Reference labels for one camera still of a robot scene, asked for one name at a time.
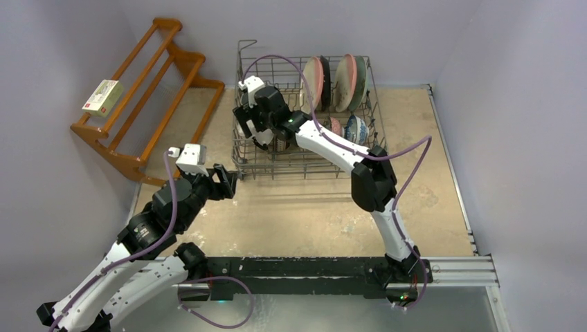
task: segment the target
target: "wooden rack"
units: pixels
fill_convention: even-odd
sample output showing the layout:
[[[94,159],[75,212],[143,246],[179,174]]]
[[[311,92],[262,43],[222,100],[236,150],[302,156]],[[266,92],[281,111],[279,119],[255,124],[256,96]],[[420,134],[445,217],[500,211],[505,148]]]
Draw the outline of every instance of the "wooden rack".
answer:
[[[83,139],[90,147],[96,150],[104,159],[106,159],[110,164],[112,164],[120,173],[122,173],[127,178],[133,181],[142,181],[144,183],[148,183],[150,185],[163,185],[164,180],[159,178],[153,178],[151,176],[147,176],[144,174],[141,169],[146,166],[147,160],[155,147],[155,144],[161,137],[165,126],[167,126],[170,118],[172,117],[175,109],[179,105],[181,98],[183,95],[186,94],[186,91],[190,87],[204,87],[204,88],[212,88],[216,89],[216,94],[214,94],[214,98],[212,99],[211,103],[208,105],[206,112],[199,124],[196,128],[194,136],[192,137],[191,143],[196,143],[200,139],[200,136],[204,132],[208,121],[210,120],[210,116],[214,111],[220,96],[224,91],[224,83],[215,80],[209,80],[203,78],[202,76],[198,75],[198,69],[200,66],[206,61],[206,57],[197,52],[187,52],[185,50],[180,49],[174,42],[173,37],[181,30],[182,25],[181,22],[177,19],[164,19],[164,18],[156,18],[153,20],[153,25],[151,28],[145,33],[143,38],[138,42],[132,52],[128,55],[126,60],[123,64],[118,68],[118,70],[112,75],[112,80],[119,80],[120,76],[126,71],[129,65],[132,63],[134,58],[137,56],[139,51],[144,47],[147,41],[151,38],[151,36],[156,32],[159,31],[163,38],[163,42],[152,56],[151,60],[147,63],[141,74],[136,78],[134,83],[129,88],[128,92],[122,97],[121,101],[119,102],[118,106],[111,112],[109,115],[106,123],[103,127],[92,127],[86,125],[86,122],[90,118],[88,113],[84,114],[79,121],[71,125],[71,130],[75,132],[81,139]],[[126,121],[123,123],[118,133],[114,136],[112,141],[108,146],[104,146],[100,140],[107,139],[111,134],[111,129],[121,115],[125,107],[129,104],[129,101],[133,97],[133,95],[137,92],[139,86],[143,83],[147,75],[153,69],[155,63],[157,63],[158,59],[161,55],[167,51],[169,56],[161,69],[155,75],[154,79],[151,81],[150,85],[147,87],[147,90],[141,96],[139,101],[136,103],[134,108],[132,109],[131,113],[127,117]],[[120,144],[121,140],[124,138],[125,134],[128,132],[129,128],[131,127],[133,121],[136,119],[138,114],[141,112],[141,109],[145,106],[147,100],[155,91],[157,84],[161,81],[165,72],[169,69],[171,64],[175,64],[185,82],[177,92],[175,98],[171,102],[171,105],[165,112],[163,119],[153,136],[151,137],[150,141],[148,142],[145,150],[140,156],[128,156],[125,154],[119,154],[116,152],[116,148]]]

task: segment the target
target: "beige floor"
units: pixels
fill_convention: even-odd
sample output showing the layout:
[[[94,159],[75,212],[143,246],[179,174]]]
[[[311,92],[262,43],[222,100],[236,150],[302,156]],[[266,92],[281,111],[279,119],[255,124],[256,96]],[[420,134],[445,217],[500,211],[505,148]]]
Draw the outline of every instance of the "beige floor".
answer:
[[[379,89],[383,125],[391,151],[399,151],[426,134],[433,144],[419,173],[399,202],[406,227],[426,256],[470,256],[469,238],[452,182],[435,117],[426,91]],[[189,141],[201,119],[201,106],[213,95],[191,89],[158,143],[152,156],[169,146]],[[207,164],[231,161],[231,124],[234,90],[224,92],[201,141],[208,148]],[[409,175],[421,149],[393,161],[399,184]],[[164,177],[160,158],[146,171]],[[158,188],[143,185],[141,209]],[[331,174],[245,178],[230,201],[207,202],[189,231],[179,236],[193,241],[210,256],[379,256],[381,236],[367,212],[350,196],[348,177]]]

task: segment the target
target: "white wall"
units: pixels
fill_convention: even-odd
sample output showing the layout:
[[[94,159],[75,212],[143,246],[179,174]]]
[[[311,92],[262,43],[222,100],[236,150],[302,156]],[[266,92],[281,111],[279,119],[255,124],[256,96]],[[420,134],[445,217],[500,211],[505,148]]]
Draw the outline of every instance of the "white wall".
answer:
[[[435,91],[513,331],[585,331],[587,2],[484,1]]]
[[[237,41],[252,55],[372,57],[380,84],[434,82],[480,0],[120,0],[141,37],[154,17],[183,22],[178,44],[202,52],[201,72],[234,84]]]
[[[46,331],[126,222],[135,184],[69,125],[136,43],[115,0],[4,1],[0,11],[0,322]]]

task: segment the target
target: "blue and white bowl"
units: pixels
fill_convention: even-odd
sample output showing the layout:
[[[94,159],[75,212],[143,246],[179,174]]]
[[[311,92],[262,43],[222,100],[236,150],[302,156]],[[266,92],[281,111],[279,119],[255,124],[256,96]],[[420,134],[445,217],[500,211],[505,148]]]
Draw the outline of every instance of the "blue and white bowl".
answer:
[[[345,127],[344,138],[354,144],[362,145],[367,141],[367,137],[369,137],[369,127],[365,120],[350,116]]]

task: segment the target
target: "wire dish rack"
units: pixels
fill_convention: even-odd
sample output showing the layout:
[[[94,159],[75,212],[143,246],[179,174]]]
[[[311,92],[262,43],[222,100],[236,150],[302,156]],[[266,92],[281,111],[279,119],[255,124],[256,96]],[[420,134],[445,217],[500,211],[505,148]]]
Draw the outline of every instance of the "wire dish rack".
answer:
[[[237,83],[242,79],[244,71],[263,54],[254,54],[254,48],[250,46],[257,43],[255,39],[240,40],[238,42],[237,52],[237,72],[235,77],[235,106],[241,105],[242,92],[238,89]],[[330,65],[330,77],[334,79],[336,67],[343,59],[343,56],[326,56]],[[310,59],[306,57],[289,57],[303,69],[305,63]],[[381,120],[381,109],[377,98],[377,89],[373,80],[373,70],[371,68],[370,58],[363,56],[367,63],[367,85],[368,90],[366,97],[362,100],[361,105],[353,112],[344,111],[336,112],[330,107],[327,110],[316,109],[316,117],[320,123],[324,123],[330,116],[340,121],[344,128],[347,120],[351,115],[358,116],[365,120],[369,127],[369,136],[365,143],[366,147],[379,145],[385,150],[388,149],[383,122]],[[255,75],[267,84],[278,88],[283,95],[285,102],[292,111],[299,110],[302,106],[300,103],[300,80],[301,76],[297,70],[288,62],[278,58],[262,59],[257,62],[247,75]],[[331,88],[334,90],[334,82],[331,82]],[[341,173],[340,168],[324,159],[318,154],[302,149],[296,146],[290,146],[289,143],[273,139],[269,145],[269,150],[264,151],[255,146],[251,139],[241,135],[237,128],[237,121],[233,118],[233,150],[232,159],[240,174],[240,177],[250,176],[271,176],[275,178],[281,174],[303,174],[304,178],[313,173],[333,173],[336,178]]]

